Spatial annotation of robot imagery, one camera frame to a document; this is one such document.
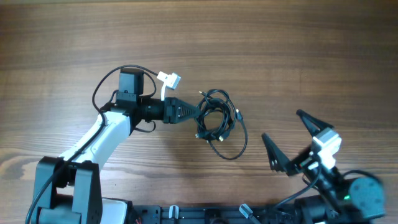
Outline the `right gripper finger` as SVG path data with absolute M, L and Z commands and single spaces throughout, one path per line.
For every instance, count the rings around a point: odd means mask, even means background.
M 299 118 L 302 120 L 302 123 L 312 137 L 316 136 L 326 128 L 334 128 L 333 125 L 313 117 L 312 115 L 306 113 L 304 110 L 297 110 L 296 115 L 298 115 Z
M 288 173 L 290 171 L 289 158 L 266 133 L 262 133 L 261 137 L 266 147 L 270 168 L 276 172 Z

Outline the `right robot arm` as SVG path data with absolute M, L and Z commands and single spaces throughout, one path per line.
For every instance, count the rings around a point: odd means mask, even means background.
M 266 134 L 262 140 L 272 170 L 288 176 L 302 174 L 305 188 L 271 206 L 264 218 L 279 220 L 291 215 L 294 223 L 370 223 L 386 214 L 384 185 L 363 170 L 342 174 L 334 155 L 342 138 L 333 125 L 303 110 L 296 114 L 312 137 L 311 143 L 290 160 Z

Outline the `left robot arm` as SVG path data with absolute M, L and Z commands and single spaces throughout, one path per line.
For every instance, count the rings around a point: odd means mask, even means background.
M 132 202 L 102 196 L 100 171 L 141 121 L 177 124 L 196 118 L 200 110 L 165 95 L 166 89 L 176 89 L 176 73 L 155 73 L 138 65 L 117 70 L 119 87 L 105 105 L 94 106 L 95 124 L 69 150 L 37 164 L 26 223 L 141 223 Z

